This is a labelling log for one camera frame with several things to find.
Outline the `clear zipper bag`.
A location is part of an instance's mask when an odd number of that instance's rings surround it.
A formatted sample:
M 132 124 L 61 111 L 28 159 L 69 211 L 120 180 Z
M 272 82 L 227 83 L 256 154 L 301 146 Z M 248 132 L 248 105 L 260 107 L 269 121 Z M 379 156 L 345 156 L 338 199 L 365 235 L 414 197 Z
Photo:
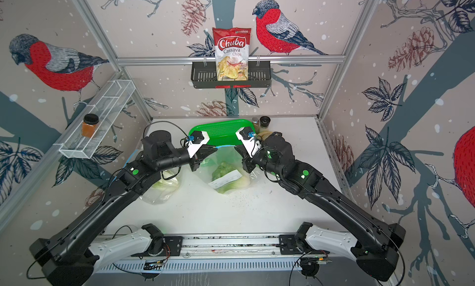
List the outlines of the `clear zipper bag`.
M 164 204 L 182 186 L 183 173 L 179 168 L 166 170 L 163 175 L 165 178 L 172 178 L 170 180 L 161 178 L 139 197 L 140 200 L 150 205 Z
M 257 167 L 247 173 L 242 166 L 242 157 L 234 147 L 221 146 L 207 157 L 195 172 L 204 184 L 220 194 L 256 186 L 262 181 L 262 171 Z

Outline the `chinese cabbage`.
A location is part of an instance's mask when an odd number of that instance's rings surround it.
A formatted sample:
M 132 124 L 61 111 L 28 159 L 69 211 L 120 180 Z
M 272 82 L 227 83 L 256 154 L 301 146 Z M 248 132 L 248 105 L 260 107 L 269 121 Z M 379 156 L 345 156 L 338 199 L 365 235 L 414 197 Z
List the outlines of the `chinese cabbage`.
M 175 173 L 165 171 L 163 174 L 165 177 L 154 183 L 151 189 L 166 193 L 173 193 L 178 190 L 181 186 L 181 182 L 178 177 L 174 177 Z
M 209 186 L 220 194 L 226 194 L 237 189 L 246 189 L 251 179 L 241 167 L 228 162 L 222 162 L 212 173 Z

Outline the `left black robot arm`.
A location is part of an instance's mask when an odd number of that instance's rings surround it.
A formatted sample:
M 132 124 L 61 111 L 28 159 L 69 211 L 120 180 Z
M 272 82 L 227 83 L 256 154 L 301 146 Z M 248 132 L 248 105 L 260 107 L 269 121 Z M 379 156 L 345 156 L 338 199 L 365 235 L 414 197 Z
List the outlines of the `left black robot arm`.
M 142 152 L 112 176 L 101 199 L 58 234 L 36 240 L 30 252 L 43 278 L 53 286 L 81 286 L 100 268 L 128 255 L 148 249 L 160 253 L 163 235 L 152 224 L 105 244 L 95 239 L 122 210 L 161 180 L 164 171 L 184 165 L 195 171 L 217 150 L 205 131 L 194 131 L 185 141 L 185 147 L 175 148 L 171 134 L 163 130 L 144 137 Z

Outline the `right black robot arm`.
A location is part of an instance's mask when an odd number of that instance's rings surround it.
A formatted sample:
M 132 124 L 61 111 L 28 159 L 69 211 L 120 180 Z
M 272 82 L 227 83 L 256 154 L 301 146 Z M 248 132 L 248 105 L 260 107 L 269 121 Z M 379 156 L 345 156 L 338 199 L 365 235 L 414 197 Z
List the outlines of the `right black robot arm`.
M 322 209 L 355 237 L 350 257 L 356 264 L 379 282 L 389 280 L 403 260 L 400 248 L 406 230 L 400 224 L 382 222 L 358 207 L 316 168 L 297 160 L 281 133 L 275 132 L 262 142 L 250 128 L 242 128 L 235 135 L 239 140 L 235 149 L 246 172 L 259 167 L 266 175 L 275 176 L 274 181 L 287 192 Z

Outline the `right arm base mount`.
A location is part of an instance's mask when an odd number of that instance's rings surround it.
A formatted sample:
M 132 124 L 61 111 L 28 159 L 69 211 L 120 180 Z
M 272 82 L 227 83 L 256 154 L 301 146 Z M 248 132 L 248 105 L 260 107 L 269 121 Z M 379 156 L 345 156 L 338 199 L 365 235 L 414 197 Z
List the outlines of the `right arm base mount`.
M 279 244 L 281 255 L 303 255 L 305 253 L 310 254 L 323 254 L 327 256 L 328 251 L 313 249 L 302 237 L 296 235 L 279 235 Z

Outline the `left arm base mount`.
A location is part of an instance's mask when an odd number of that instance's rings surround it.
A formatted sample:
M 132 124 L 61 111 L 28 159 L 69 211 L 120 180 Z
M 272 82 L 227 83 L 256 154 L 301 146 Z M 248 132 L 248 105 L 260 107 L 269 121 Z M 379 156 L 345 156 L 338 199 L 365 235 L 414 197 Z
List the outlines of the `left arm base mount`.
M 143 253 L 137 253 L 132 257 L 145 258 L 145 257 L 178 257 L 181 254 L 184 238 L 182 236 L 164 236 L 160 250 L 153 253 L 149 248 Z

